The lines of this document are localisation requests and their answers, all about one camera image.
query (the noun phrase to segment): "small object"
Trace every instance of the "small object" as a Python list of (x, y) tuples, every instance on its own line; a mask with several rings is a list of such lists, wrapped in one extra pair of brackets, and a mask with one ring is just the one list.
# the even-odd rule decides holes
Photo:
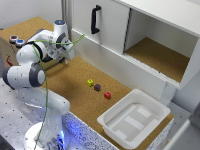
[(101, 85), (96, 84), (96, 85), (94, 86), (94, 90), (100, 91), (100, 90), (101, 90)]
[(110, 92), (106, 92), (106, 93), (104, 94), (104, 97), (107, 98), (107, 99), (110, 99), (111, 93), (110, 93)]
[(16, 40), (16, 47), (17, 48), (22, 48), (24, 43), (25, 43), (25, 41), (23, 39), (18, 39), (18, 40)]
[(17, 35), (10, 36), (10, 44), (15, 44), (17, 40), (18, 40)]
[(87, 85), (91, 87), (94, 85), (94, 82), (91, 79), (89, 79), (87, 80)]

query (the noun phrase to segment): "dark purple block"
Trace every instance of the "dark purple block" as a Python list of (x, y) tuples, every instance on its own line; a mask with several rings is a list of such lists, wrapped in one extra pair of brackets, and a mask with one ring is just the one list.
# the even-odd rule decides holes
[(100, 90), (101, 90), (101, 85), (96, 84), (96, 85), (94, 86), (94, 89), (95, 89), (96, 91), (100, 91)]

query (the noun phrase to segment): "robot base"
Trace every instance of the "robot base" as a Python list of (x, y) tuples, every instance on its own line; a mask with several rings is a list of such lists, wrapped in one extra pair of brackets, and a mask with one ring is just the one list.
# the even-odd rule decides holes
[[(57, 146), (55, 146), (55, 144), (53, 144), (52, 142), (48, 143), (49, 146), (46, 146), (44, 148), (41, 148), (38, 145), (35, 148), (36, 142), (35, 142), (34, 138), (37, 135), (37, 133), (39, 132), (39, 130), (41, 129), (41, 126), (42, 126), (42, 122), (37, 123), (37, 124), (33, 125), (26, 132), (25, 137), (24, 137), (24, 149), (25, 150), (59, 150), (57, 148)], [(69, 136), (67, 135), (67, 133), (65, 133), (64, 136), (65, 136), (65, 139), (64, 139), (65, 146), (64, 146), (63, 150), (66, 150), (69, 145), (70, 139), (69, 139)]]

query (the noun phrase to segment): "small toy block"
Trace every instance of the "small toy block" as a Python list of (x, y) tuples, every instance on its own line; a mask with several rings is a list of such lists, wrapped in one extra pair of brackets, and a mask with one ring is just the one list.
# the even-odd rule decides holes
[(100, 91), (100, 90), (101, 90), (101, 85), (96, 84), (96, 85), (94, 86), (94, 90)]
[(106, 92), (106, 93), (104, 94), (104, 97), (107, 98), (107, 99), (110, 99), (111, 93), (110, 93), (110, 92)]
[(94, 82), (91, 79), (89, 79), (87, 80), (87, 85), (91, 87), (94, 85)]

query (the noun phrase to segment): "cabinet door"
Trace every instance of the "cabinet door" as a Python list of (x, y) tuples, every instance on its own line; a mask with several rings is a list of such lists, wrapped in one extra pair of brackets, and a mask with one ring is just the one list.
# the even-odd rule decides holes
[[(96, 28), (100, 32), (91, 34), (91, 14), (96, 5), (101, 7), (96, 12)], [(128, 7), (113, 0), (74, 0), (73, 7), (73, 29), (117, 53), (123, 53)]]

